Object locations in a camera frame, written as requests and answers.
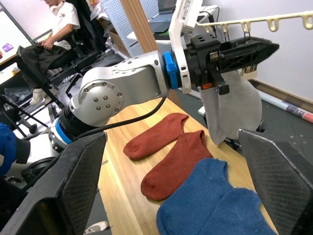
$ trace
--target gray cloth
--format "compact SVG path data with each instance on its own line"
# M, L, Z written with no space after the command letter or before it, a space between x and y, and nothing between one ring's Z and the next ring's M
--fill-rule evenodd
M262 118L261 97L257 90L238 71L223 73L222 77L229 84L229 94L218 95L215 88L200 89L209 134L216 145L226 137L237 139L238 129L255 131Z
M51 50L44 49L43 46L29 46L21 51L21 58L24 64L32 70L36 77L38 77L43 83L47 83L47 78L45 76L49 70L49 66L53 61L64 55L66 52L66 49L59 46L53 46ZM31 77L23 74L23 78L31 88L38 87Z

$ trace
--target white wall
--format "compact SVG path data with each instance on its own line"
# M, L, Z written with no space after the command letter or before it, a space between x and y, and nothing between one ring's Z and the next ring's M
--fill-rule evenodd
M313 10L313 0L207 0L221 8L219 21L238 20ZM267 22L252 23L251 35L270 39L280 49L258 66L257 80L313 101L313 30L302 19L280 21L272 33ZM230 27L230 38L243 37L240 25Z
M44 0L0 0L0 2L31 39L52 29L54 15Z

